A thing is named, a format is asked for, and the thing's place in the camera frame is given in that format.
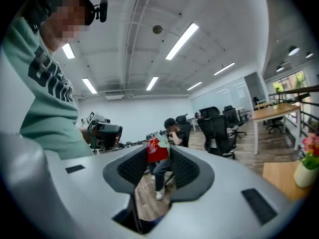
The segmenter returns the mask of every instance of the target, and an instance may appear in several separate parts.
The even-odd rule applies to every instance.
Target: white sneaker
[[[160,191],[156,191],[156,200],[162,200],[165,196],[165,187],[163,187]]]

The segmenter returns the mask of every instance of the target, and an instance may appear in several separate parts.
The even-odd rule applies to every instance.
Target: white vase
[[[308,170],[302,162],[299,163],[295,170],[294,179],[298,187],[304,188],[315,182],[319,173],[319,167],[313,170]]]

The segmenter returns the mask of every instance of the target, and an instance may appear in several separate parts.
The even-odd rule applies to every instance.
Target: red bag
[[[161,161],[163,159],[168,159],[167,148],[159,147],[159,140],[157,138],[152,138],[148,144],[148,163],[153,163],[156,161]]]

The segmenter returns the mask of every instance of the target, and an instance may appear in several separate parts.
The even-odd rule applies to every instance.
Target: desk
[[[254,155],[257,155],[258,152],[258,122],[264,121],[264,120],[271,120],[278,117],[283,116],[284,117],[284,125],[283,125],[283,133],[285,133],[285,122],[286,117],[285,115],[288,115],[292,112],[297,113],[297,132],[300,132],[301,129],[301,116],[300,116],[300,108],[299,106],[294,106],[286,103],[278,104],[278,109],[274,109],[273,107],[267,107],[264,109],[253,111],[253,120],[254,120],[254,133],[255,133],[255,149],[254,149]],[[298,134],[296,136],[295,141],[295,148],[294,150],[298,150],[298,144],[300,142],[300,135]]]
[[[272,102],[265,102],[265,103],[258,104],[255,107],[259,109],[261,107],[266,107],[266,106],[269,106],[271,104],[272,104]]]
[[[299,188],[295,183],[294,173],[299,162],[264,163],[263,177],[292,201],[307,197],[312,189],[312,186]]]
[[[197,122],[198,119],[193,119],[191,122],[193,123],[193,128],[194,128],[194,131],[196,131],[196,127],[195,127],[195,121]]]

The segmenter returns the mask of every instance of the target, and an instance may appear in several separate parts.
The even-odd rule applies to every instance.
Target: ceiling
[[[108,0],[107,21],[93,21],[72,41],[74,59],[55,54],[79,98],[91,97],[82,78],[97,95],[127,97],[185,96],[214,81],[213,73],[235,62],[231,70],[254,60],[253,24],[247,0]],[[91,0],[98,4],[100,0]],[[165,56],[192,23],[198,31],[171,60]],[[163,31],[153,33],[160,25]],[[146,91],[153,76],[159,76]]]
[[[273,24],[273,35],[270,40],[271,55],[263,78],[269,79],[279,74],[277,67],[284,61],[285,71],[296,68],[318,56],[318,44],[304,20],[301,13],[295,8],[290,0],[272,0],[276,10]],[[288,55],[291,45],[300,48],[293,56]],[[314,56],[306,58],[306,53],[312,52]]]

